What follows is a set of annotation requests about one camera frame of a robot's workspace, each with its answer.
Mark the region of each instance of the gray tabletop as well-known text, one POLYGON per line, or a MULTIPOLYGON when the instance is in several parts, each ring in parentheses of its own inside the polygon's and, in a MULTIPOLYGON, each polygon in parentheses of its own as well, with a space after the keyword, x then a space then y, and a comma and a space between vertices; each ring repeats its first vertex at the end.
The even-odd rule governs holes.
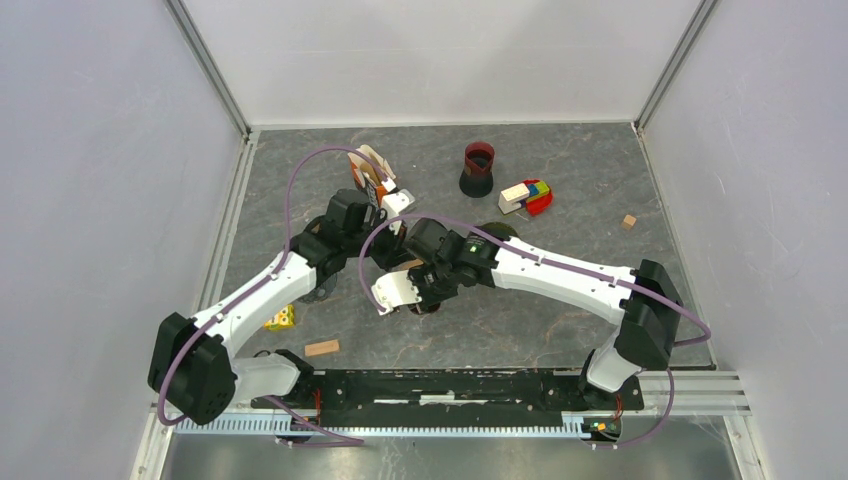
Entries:
MULTIPOLYGON (((417 212, 482 224, 505 221, 538 247, 595 263, 638 266, 643 258, 665 265, 686 305, 691 295, 637 139, 627 124, 490 125, 321 129, 262 132, 224 281, 227 295, 266 266, 283 246, 283 198, 293 165, 327 144, 371 145, 392 165, 397 183, 416 197, 417 212), (458 188, 465 146, 491 143, 495 187, 472 199, 458 188), (503 216, 498 192, 524 179, 551 186, 553 205, 537 217, 503 216), (625 215, 635 227, 621 228, 625 215)), ((307 164, 293 188, 292 228, 301 231, 323 214, 339 188, 353 188, 347 156, 328 153, 307 164)), ((579 367, 613 326, 579 308, 527 292, 478 286, 430 315, 402 310, 379 316, 356 279, 356 261, 339 275, 323 303, 295 303, 291 329, 257 331, 239 356, 338 339, 339 353, 312 357, 318 368, 579 367)), ((380 274, 370 261, 368 278, 380 274)), ((681 322, 678 339, 697 336, 681 322)), ((711 364, 706 345, 678 348, 678 366, 711 364)))

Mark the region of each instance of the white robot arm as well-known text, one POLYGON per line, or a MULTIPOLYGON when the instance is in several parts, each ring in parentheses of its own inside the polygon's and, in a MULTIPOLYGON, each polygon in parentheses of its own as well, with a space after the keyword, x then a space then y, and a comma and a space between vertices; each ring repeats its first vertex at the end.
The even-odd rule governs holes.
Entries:
POLYGON ((627 378, 642 369, 667 368, 679 314, 616 285, 618 280, 644 284, 679 302, 679 295, 661 265, 643 260, 637 271, 632 267, 584 262, 534 247, 513 236, 514 232, 498 232, 497 224, 492 225, 489 233, 540 258, 530 260, 477 235, 462 237, 436 221, 421 220, 410 230, 404 246, 423 265, 383 275, 371 289, 385 307, 383 313, 400 305, 430 311, 441 301, 456 296, 458 285, 524 290, 576 305, 617 327, 587 360, 582 375, 589 385, 603 392, 616 392, 627 378), (616 281, 599 281, 556 268, 542 263, 542 258, 611 276, 616 281))
MULTIPOLYGON (((341 271, 347 259, 359 253, 376 225, 408 210, 414 201, 408 191, 401 190, 385 195, 378 211, 364 193, 339 190, 326 214, 292 238, 284 267, 277 268, 282 261, 280 253, 219 303, 191 318, 174 313, 160 324, 148 384, 159 391, 177 352, 202 325, 217 319, 180 362, 166 392, 167 400, 196 423, 204 424, 230 404, 289 393, 300 373, 291 359, 275 354, 257 358, 235 355, 274 314, 341 271)), ((400 248, 405 228, 397 225, 380 232, 369 251, 381 268, 411 259, 400 248)))

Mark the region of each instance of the purple cable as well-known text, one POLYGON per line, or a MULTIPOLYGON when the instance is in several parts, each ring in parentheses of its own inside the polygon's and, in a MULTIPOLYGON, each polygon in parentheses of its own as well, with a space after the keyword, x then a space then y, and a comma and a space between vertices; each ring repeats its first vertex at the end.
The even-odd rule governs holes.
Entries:
POLYGON ((593 450, 618 450, 623 447, 632 447, 633 445, 638 445, 646 440, 649 440, 654 435, 660 433, 662 427, 665 425, 665 422, 668 421, 669 415, 671 415, 671 407, 674 405, 674 375, 671 373, 671 369, 666 370, 668 373, 668 405, 665 407, 665 412, 663 412, 660 420, 651 427, 645 434, 640 435, 636 438, 631 438, 630 440, 626 440, 624 442, 619 442, 614 445, 603 445, 597 443, 589 443, 588 445, 592 447, 593 450))
MULTIPOLYGON (((295 176, 297 175, 297 172, 300 171, 300 168, 303 167, 303 165, 306 162, 308 162, 309 160, 311 160, 313 157, 315 157, 318 154, 324 153, 324 152, 332 152, 332 151, 349 152, 349 153, 354 153, 356 155, 359 155, 366 162, 368 162, 372 167, 374 167, 374 170, 377 172, 377 175, 380 177, 380 180, 386 179, 386 176, 383 174, 382 169, 380 168, 379 165, 374 163, 374 160, 372 160, 368 155, 365 155, 364 153, 360 152, 359 150, 356 150, 356 149, 351 148, 351 147, 341 147, 341 146, 321 147, 318 150, 313 150, 312 152, 308 153, 305 157, 303 157, 300 160, 300 162, 298 162, 298 164, 294 167, 294 171, 292 172, 291 176, 289 177, 289 183, 288 183, 288 186, 286 187, 286 198, 285 198, 285 205, 284 205, 284 208, 286 210, 286 244, 285 244, 285 247, 283 248, 283 255, 282 255, 282 257, 280 257, 279 263, 277 263, 277 265, 274 266, 274 269, 272 270, 271 275, 276 275, 277 273, 280 272, 280 270, 283 269, 283 266, 286 264, 286 259, 289 256, 289 251, 291 250, 291 225, 290 225, 290 223, 291 223, 291 209, 289 208, 289 197, 291 196, 291 189, 292 189, 292 186, 294 185, 295 176)), ((224 305, 221 308, 221 311, 218 312, 218 315, 226 315, 226 314, 230 313, 230 311, 232 309, 234 309, 236 306, 238 306, 241 302, 245 301, 251 295, 256 293, 256 291, 259 290, 260 288, 262 288, 266 283, 273 280, 273 277, 271 275, 268 275, 268 276, 262 278, 262 280, 260 280, 259 282, 256 282, 255 285, 253 285, 252 287, 250 287, 247 290, 245 290, 244 292, 242 292, 241 295, 237 296, 232 301, 230 301, 229 303, 224 305)), ((194 346, 194 344, 197 342, 197 340, 201 336, 203 336, 203 334, 206 333, 206 331, 208 331, 210 328, 212 328, 212 325, 214 325, 218 321, 218 318, 217 318, 218 315, 213 315, 212 318, 209 319, 209 321, 204 323, 203 326, 200 327, 200 329, 198 329, 196 332, 194 332, 194 335, 192 335, 188 339, 188 341, 185 344, 183 344, 182 348, 180 348, 179 352, 177 352, 177 355, 174 357, 174 360, 171 361, 171 365, 170 365, 170 367, 168 367, 168 371, 165 373, 165 378, 162 379, 162 385, 159 387, 159 401, 156 403, 156 415, 159 417, 159 421, 162 422, 163 425, 167 425, 167 426, 176 425, 176 424, 180 423, 181 421, 183 421, 185 419, 185 415, 180 415, 179 417, 177 417, 173 420, 171 420, 171 419, 169 419, 165 416, 165 400, 167 398, 168 387, 171 386, 171 380, 174 378, 174 374, 176 373, 177 367, 180 365, 180 362, 182 362, 183 358, 185 358, 185 356, 188 355, 189 350, 191 350, 191 347, 194 346)))
MULTIPOLYGON (((371 289, 368 288, 368 282, 365 280, 365 270, 363 268, 364 264, 363 264, 362 260, 365 258, 365 253, 368 250, 368 246, 371 245, 371 242, 374 241, 374 238, 377 236, 378 233, 380 233, 380 231, 382 231, 384 228, 388 227, 390 224, 392 224, 394 222, 401 221, 401 220, 409 220, 409 219, 413 219, 413 218, 418 218, 418 219, 429 218, 431 220, 436 220, 437 222, 442 222, 442 223, 445 223, 445 224, 448 224, 448 225, 453 225, 454 227, 463 228, 465 230, 468 230, 470 232, 473 232, 473 233, 485 238, 486 240, 494 243, 495 245, 497 245, 500 248, 503 248, 503 249, 505 249, 509 252, 512 252, 516 255, 520 255, 522 257, 529 258, 530 260, 533 260, 533 261, 539 261, 538 255, 535 255, 535 254, 530 253, 530 252, 525 252, 524 250, 521 250, 521 249, 516 248, 512 245, 504 243, 502 240, 495 238, 494 236, 484 232, 483 230, 481 230, 481 229, 479 229, 479 228, 477 228, 473 225, 467 224, 465 222, 461 222, 459 220, 454 220, 453 218, 450 218, 450 217, 445 217, 443 215, 436 215, 436 214, 432 214, 432 213, 404 213, 404 214, 398 215, 397 217, 394 217, 392 219, 386 220, 385 222, 378 225, 377 228, 375 228, 374 231, 371 232, 370 235, 368 235, 368 238, 365 239, 365 243, 362 245, 362 249, 359 251, 359 266, 358 266, 359 267, 359 283, 362 284, 362 288, 363 288, 363 290, 365 290, 365 295, 368 297, 368 299, 371 301, 371 303, 373 303, 374 306, 377 307, 377 310, 379 310, 381 312, 384 312, 386 309, 382 305, 380 305, 380 302, 378 302, 377 299, 374 298, 374 294, 371 292, 371 289)), ((627 282, 627 281, 624 281, 624 280, 616 281, 615 277, 613 277, 612 275, 605 275, 603 273, 599 273, 599 272, 595 272, 593 270, 578 267, 576 265, 569 265, 567 263, 558 262, 556 260, 551 260, 550 258, 546 258, 546 257, 542 258, 541 263, 543 263, 545 265, 550 265, 552 267, 560 268, 560 269, 563 269, 563 270, 567 270, 569 272, 578 273, 580 275, 586 275, 587 277, 597 278, 598 280, 602 280, 604 282, 614 283, 615 285, 620 285, 620 286, 627 288, 627 289, 630 289, 634 292, 641 293, 642 295, 646 295, 646 296, 662 303, 666 307, 671 308, 672 310, 679 313, 680 315, 683 315, 684 317, 688 318, 689 320, 692 321, 692 323, 697 325, 698 328, 700 328, 703 331, 703 335, 701 335, 700 337, 695 337, 695 338, 690 338, 688 340, 681 340, 679 342, 674 342, 674 346, 676 346, 676 347, 686 346, 686 345, 695 345, 695 344, 698 344, 698 343, 706 342, 712 336, 712 331, 710 330, 710 328, 700 318, 698 318, 697 315, 695 315, 691 311, 681 307, 677 303, 672 302, 671 300, 665 298, 664 296, 662 296, 662 295, 660 295, 660 294, 658 294, 658 293, 656 293, 652 290, 649 290, 649 289, 647 289, 647 288, 645 288, 641 285, 636 285, 635 283, 627 282)))
POLYGON ((283 411, 285 411, 286 413, 291 415, 292 418, 294 418, 295 420, 300 422, 304 427, 306 427, 310 430, 313 430, 315 432, 318 432, 320 434, 326 435, 328 437, 332 437, 332 438, 335 438, 337 440, 341 440, 341 442, 330 442, 330 443, 292 443, 291 446, 294 447, 294 448, 358 447, 358 446, 365 443, 365 440, 362 440, 361 438, 353 438, 353 437, 346 437, 344 435, 339 435, 338 433, 331 432, 331 431, 327 430, 326 428, 323 428, 321 426, 309 423, 309 420, 298 415, 294 410, 292 410, 291 407, 289 407, 288 405, 283 403, 283 401, 280 400, 277 397, 274 397, 272 395, 265 395, 265 397, 263 397, 263 398, 265 398, 265 400, 268 400, 269 402, 273 403, 275 406, 283 409, 283 411))

